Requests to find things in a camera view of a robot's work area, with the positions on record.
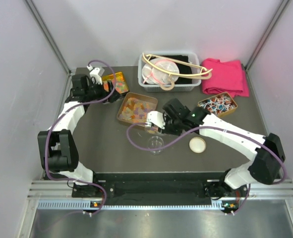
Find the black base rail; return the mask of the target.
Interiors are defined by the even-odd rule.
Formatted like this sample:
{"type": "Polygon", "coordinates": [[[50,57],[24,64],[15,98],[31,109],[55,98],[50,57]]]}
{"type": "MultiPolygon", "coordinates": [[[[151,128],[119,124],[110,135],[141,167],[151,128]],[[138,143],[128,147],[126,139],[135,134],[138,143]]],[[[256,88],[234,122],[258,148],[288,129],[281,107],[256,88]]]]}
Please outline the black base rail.
{"type": "Polygon", "coordinates": [[[68,184],[73,198],[101,198],[106,205],[169,206],[210,205],[211,199],[236,202],[246,195],[246,186],[233,190],[221,181],[222,172],[96,173],[92,185],[68,184]]]}

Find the gold tin pastel gummies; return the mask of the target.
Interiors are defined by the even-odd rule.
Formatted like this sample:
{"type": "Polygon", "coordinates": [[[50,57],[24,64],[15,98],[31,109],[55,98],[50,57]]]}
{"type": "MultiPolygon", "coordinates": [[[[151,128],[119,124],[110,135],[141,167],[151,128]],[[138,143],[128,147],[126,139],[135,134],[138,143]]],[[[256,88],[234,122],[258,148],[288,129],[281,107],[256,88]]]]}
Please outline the gold tin pastel gummies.
{"type": "Polygon", "coordinates": [[[146,122],[147,114],[155,111],[158,99],[146,95],[129,92],[126,94],[117,119],[126,124],[146,122]]]}

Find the white round lid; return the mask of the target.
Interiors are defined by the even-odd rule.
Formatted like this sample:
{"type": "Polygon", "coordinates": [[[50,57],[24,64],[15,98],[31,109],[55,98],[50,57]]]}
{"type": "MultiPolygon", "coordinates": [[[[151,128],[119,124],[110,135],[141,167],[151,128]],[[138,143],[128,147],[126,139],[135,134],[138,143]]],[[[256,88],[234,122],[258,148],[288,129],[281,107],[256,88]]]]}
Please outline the white round lid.
{"type": "Polygon", "coordinates": [[[202,153],[206,149],[206,142],[200,137],[194,137],[189,141],[189,147],[194,153],[202,153]]]}

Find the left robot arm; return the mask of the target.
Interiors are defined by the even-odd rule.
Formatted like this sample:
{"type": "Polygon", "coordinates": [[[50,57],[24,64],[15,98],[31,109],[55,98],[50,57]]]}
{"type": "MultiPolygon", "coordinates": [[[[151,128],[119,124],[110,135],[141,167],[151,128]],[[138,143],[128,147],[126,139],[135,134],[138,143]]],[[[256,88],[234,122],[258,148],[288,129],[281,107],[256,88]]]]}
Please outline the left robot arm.
{"type": "Polygon", "coordinates": [[[71,78],[71,89],[63,105],[63,110],[54,124],[40,131],[37,140],[41,165],[47,177],[53,181],[72,181],[83,187],[88,196],[96,196],[106,191],[95,181],[95,173],[79,161],[79,153],[73,132],[91,104],[114,102],[116,75],[107,80],[107,87],[96,77],[76,74],[71,78]]]}

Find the pink cloth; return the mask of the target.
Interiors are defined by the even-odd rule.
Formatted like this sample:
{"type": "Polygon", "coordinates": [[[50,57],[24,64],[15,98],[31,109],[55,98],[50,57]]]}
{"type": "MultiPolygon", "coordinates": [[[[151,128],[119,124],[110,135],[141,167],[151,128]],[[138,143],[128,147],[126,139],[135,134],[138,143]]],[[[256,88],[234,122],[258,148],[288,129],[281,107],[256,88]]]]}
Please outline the pink cloth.
{"type": "Polygon", "coordinates": [[[241,61],[220,61],[208,58],[202,62],[202,66],[212,70],[211,78],[201,83],[204,94],[227,92],[231,97],[249,97],[249,88],[241,61]]]}

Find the clear round container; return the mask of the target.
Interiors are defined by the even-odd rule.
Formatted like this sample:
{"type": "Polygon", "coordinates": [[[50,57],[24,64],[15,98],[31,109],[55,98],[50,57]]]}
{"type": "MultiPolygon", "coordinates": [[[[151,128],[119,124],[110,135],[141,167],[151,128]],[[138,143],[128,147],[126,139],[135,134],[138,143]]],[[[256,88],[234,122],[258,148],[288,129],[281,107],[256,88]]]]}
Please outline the clear round container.
{"type": "Polygon", "coordinates": [[[151,154],[159,155],[162,152],[162,147],[164,147],[164,145],[165,143],[162,137],[152,136],[148,140],[147,148],[151,154]]]}

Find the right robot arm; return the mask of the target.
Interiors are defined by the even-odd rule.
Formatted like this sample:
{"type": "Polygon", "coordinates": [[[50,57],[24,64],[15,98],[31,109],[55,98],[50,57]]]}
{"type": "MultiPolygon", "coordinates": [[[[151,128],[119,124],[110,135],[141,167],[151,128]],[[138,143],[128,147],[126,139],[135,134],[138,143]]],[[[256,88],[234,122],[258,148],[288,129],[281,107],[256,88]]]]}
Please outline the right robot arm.
{"type": "Polygon", "coordinates": [[[279,136],[255,134],[225,122],[202,107],[190,110],[178,99],[163,106],[159,117],[159,132],[180,136],[182,132],[196,132],[215,139],[243,154],[249,161],[237,168],[228,169],[218,183],[210,186],[209,193],[231,196],[243,185],[259,182],[276,184],[283,167],[285,154],[279,136]]]}

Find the black cloth in basket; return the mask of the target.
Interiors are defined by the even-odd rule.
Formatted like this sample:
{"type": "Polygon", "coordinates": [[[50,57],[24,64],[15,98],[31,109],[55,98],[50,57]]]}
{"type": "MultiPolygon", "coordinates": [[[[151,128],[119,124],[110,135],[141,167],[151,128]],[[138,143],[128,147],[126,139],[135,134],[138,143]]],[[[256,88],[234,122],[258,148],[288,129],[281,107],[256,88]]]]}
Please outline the black cloth in basket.
{"type": "MultiPolygon", "coordinates": [[[[172,56],[166,56],[166,57],[170,58],[170,59],[179,60],[182,62],[189,62],[189,58],[186,55],[172,55],[172,56]]],[[[176,63],[176,65],[179,68],[180,74],[191,74],[192,73],[191,67],[186,66],[184,64],[180,64],[180,63],[176,63]]]]}

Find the gold tin wrapped candies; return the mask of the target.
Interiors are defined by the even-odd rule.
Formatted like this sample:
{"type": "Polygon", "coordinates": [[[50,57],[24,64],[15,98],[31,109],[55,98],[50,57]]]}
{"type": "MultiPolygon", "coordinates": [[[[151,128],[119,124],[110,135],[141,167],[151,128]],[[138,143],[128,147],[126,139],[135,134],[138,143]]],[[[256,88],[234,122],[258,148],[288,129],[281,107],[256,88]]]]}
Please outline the gold tin wrapped candies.
{"type": "Polygon", "coordinates": [[[238,108],[237,103],[228,92],[213,95],[205,100],[199,101],[198,106],[208,110],[219,118],[235,112],[238,108]]]}

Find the wooden clothes hanger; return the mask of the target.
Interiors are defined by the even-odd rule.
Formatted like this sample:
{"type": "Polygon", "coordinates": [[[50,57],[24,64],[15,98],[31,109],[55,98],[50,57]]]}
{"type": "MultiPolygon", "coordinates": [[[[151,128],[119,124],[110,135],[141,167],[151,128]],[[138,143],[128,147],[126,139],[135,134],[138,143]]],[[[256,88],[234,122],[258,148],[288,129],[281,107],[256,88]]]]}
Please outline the wooden clothes hanger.
{"type": "Polygon", "coordinates": [[[170,59],[166,56],[142,53],[141,60],[144,62],[141,70],[141,83],[147,86],[159,86],[164,91],[173,90],[180,78],[208,80],[212,76],[211,69],[189,62],[170,59]],[[199,71],[191,74],[180,74],[176,63],[184,64],[199,71]]]}

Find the gold tin colourful gummies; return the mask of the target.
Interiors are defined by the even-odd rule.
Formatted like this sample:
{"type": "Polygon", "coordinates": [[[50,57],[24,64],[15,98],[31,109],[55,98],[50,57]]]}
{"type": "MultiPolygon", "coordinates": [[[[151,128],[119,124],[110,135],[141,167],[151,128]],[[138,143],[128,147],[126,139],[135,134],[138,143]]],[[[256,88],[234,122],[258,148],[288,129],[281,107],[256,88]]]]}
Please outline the gold tin colourful gummies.
{"type": "MultiPolygon", "coordinates": [[[[129,92],[129,87],[127,85],[126,79],[124,77],[123,72],[116,72],[116,90],[118,93],[124,95],[129,92]]],[[[104,89],[109,92],[111,91],[110,86],[108,85],[109,82],[111,82],[114,79],[114,76],[112,74],[105,75],[102,77],[103,87],[104,89]]]]}

